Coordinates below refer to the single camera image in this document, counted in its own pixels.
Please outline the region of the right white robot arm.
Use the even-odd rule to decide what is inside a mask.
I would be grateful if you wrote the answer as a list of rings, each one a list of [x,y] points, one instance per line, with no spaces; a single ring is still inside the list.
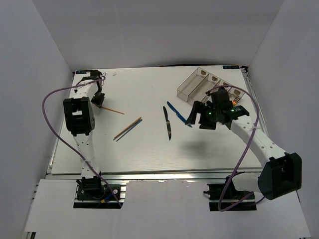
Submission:
[[[297,153],[288,153],[277,146],[257,127],[243,106],[234,106],[226,86],[206,93],[209,99],[195,101],[186,125],[195,124],[199,116],[200,129],[215,130],[218,123],[226,126],[246,144],[245,152],[252,151],[262,166],[260,174],[238,172],[238,166],[226,178],[222,195],[235,199],[243,193],[258,192],[273,200],[302,186],[302,159]]]

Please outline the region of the thin orange chopstick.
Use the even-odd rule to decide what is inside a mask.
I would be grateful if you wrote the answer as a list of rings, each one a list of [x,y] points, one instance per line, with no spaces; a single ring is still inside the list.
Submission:
[[[117,111],[117,110],[114,110],[114,109],[110,109],[110,108],[107,108],[107,107],[101,107],[101,108],[102,108],[102,109],[105,109],[105,110],[107,110],[107,111],[111,111],[111,112],[115,112],[115,113],[124,115],[123,112],[120,112],[120,111]]]

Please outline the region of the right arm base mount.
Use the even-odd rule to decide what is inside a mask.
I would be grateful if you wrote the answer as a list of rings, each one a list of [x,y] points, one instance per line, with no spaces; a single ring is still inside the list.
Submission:
[[[229,175],[220,178],[209,178],[207,179],[207,189],[203,191],[204,196],[208,199],[209,210],[211,212],[218,211],[218,203],[222,191],[229,179]],[[236,204],[239,200],[249,195],[248,191],[238,191],[235,189],[233,182],[230,183],[226,189],[225,195],[221,202],[221,209],[230,207]],[[247,199],[243,200],[240,204],[227,210],[228,212],[239,212],[239,211],[256,211],[256,200],[254,195],[250,195]]]

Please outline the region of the blue knife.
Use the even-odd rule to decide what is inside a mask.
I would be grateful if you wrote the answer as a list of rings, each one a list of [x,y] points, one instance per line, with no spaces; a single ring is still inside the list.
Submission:
[[[192,127],[189,124],[186,124],[186,119],[181,115],[181,113],[169,102],[166,102],[168,107],[176,114],[176,116],[188,127]]]

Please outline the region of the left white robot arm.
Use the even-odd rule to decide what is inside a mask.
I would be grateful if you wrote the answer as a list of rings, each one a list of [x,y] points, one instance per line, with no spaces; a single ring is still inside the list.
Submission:
[[[100,174],[95,162],[93,130],[95,117],[93,106],[101,107],[105,99],[102,81],[105,79],[98,70],[91,70],[89,76],[82,77],[74,89],[75,95],[63,101],[66,127],[71,132],[81,154],[81,177],[92,179]]]

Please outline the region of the gold fork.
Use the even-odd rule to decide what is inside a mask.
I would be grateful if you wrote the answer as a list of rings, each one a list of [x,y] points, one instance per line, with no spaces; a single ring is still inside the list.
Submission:
[[[240,101],[240,99],[241,99],[240,96],[236,96],[236,97],[232,100],[233,106],[237,105],[238,102]]]

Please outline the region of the black knife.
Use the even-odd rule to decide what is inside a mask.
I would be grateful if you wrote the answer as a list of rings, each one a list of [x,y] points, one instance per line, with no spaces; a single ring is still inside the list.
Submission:
[[[165,117],[168,138],[169,138],[169,140],[171,140],[171,126],[170,126],[170,121],[168,120],[167,109],[165,106],[163,106],[162,108],[163,108],[163,113],[164,113],[164,117]]]

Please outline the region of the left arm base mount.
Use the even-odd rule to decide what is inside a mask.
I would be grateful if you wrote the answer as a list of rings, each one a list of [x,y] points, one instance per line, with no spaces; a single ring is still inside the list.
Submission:
[[[124,203],[123,185],[110,184],[110,189],[99,178],[92,178],[91,184],[79,179],[76,183],[74,209],[120,209]]]

